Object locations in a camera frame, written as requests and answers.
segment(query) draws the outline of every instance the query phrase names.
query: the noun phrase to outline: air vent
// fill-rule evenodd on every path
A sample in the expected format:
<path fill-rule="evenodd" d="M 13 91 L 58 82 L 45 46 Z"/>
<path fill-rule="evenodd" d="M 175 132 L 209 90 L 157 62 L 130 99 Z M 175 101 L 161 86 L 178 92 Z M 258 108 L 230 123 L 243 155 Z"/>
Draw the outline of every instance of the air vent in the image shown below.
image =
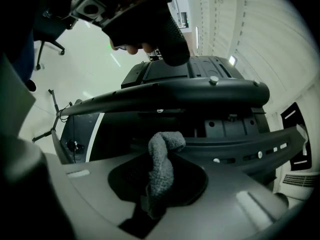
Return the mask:
<path fill-rule="evenodd" d="M 306 176 L 287 174 L 282 183 L 299 187 L 314 188 L 318 179 L 319 175 Z"/>
<path fill-rule="evenodd" d="M 223 164 L 234 164 L 236 162 L 236 159 L 234 158 L 227 158 L 227 159 L 220 159 L 220 163 Z"/>
<path fill-rule="evenodd" d="M 258 154 L 246 155 L 242 158 L 243 161 L 254 160 L 258 158 Z"/>

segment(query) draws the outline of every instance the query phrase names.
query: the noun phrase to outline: ceiling light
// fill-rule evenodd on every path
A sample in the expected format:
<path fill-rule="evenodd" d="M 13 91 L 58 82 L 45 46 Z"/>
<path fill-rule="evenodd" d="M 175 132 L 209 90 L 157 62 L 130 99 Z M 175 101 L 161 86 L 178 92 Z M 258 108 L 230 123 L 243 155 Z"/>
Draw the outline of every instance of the ceiling light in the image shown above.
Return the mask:
<path fill-rule="evenodd" d="M 237 59 L 233 56 L 230 56 L 229 62 L 234 66 L 237 63 Z"/>
<path fill-rule="evenodd" d="M 90 24 L 89 24 L 87 21 L 85 21 L 84 23 L 85 23 L 86 26 L 90 29 Z"/>
<path fill-rule="evenodd" d="M 196 42 L 196 48 L 199 49 L 199 28 L 195 27 L 195 42 Z"/>
<path fill-rule="evenodd" d="M 115 62 L 119 67 L 121 67 L 119 61 L 117 61 L 117 59 L 115 58 L 115 56 L 114 56 L 112 53 L 110 53 L 110 55 L 111 55 L 112 59 L 114 60 L 114 62 Z"/>

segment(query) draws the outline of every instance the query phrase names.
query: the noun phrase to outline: hand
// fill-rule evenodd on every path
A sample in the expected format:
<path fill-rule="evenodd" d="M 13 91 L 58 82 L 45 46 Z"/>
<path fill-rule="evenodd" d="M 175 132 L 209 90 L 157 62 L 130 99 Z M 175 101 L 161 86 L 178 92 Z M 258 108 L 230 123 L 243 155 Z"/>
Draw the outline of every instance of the hand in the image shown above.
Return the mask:
<path fill-rule="evenodd" d="M 116 48 L 116 47 L 114 46 L 114 43 L 112 42 L 111 39 L 110 39 L 110 45 L 111 45 L 111 48 L 112 48 L 114 51 L 116 51 L 116 50 L 119 49 L 119 48 Z M 152 53 L 152 52 L 154 51 L 154 48 L 153 48 L 150 44 L 148 44 L 148 43 L 146 43 L 146 42 L 142 43 L 142 48 L 143 48 L 143 50 L 144 50 L 147 54 L 148 54 L 148 53 Z M 134 54 L 136 54 L 136 53 L 138 52 L 139 48 L 138 48 L 138 46 L 135 46 L 135 45 L 127 45 L 127 46 L 126 46 L 126 50 L 127 50 L 127 52 L 128 52 L 129 54 L 134 55 Z"/>

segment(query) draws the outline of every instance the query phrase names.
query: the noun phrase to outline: cloth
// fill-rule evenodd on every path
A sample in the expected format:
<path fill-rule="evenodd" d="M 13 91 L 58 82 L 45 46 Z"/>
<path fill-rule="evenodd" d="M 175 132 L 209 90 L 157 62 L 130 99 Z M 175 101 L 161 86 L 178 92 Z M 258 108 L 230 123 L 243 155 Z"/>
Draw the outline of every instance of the cloth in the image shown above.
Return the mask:
<path fill-rule="evenodd" d="M 35 47 L 32 31 L 29 33 L 19 56 L 12 62 L 12 66 L 21 80 L 24 83 L 28 82 L 35 67 Z"/>
<path fill-rule="evenodd" d="M 149 173 L 150 183 L 146 187 L 148 215 L 157 219 L 166 211 L 168 191 L 174 184 L 174 168 L 168 159 L 168 150 L 181 151 L 186 141 L 179 131 L 156 133 L 148 144 L 153 160 L 153 170 Z"/>

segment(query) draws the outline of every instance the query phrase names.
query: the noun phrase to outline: office chair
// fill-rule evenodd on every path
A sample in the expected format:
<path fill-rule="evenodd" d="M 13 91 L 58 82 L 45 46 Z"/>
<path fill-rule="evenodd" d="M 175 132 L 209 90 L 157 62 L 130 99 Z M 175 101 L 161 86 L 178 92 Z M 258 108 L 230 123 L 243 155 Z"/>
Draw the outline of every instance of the office chair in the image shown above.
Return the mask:
<path fill-rule="evenodd" d="M 33 25 L 33 40 L 41 41 L 41 46 L 38 54 L 36 70 L 41 69 L 40 57 L 44 48 L 45 42 L 49 42 L 61 49 L 60 55 L 65 54 L 65 48 L 56 40 L 65 30 L 70 30 L 77 22 L 77 19 L 67 17 L 66 19 L 48 18 L 46 11 L 50 7 L 52 0 L 39 0 L 38 8 L 35 12 Z"/>

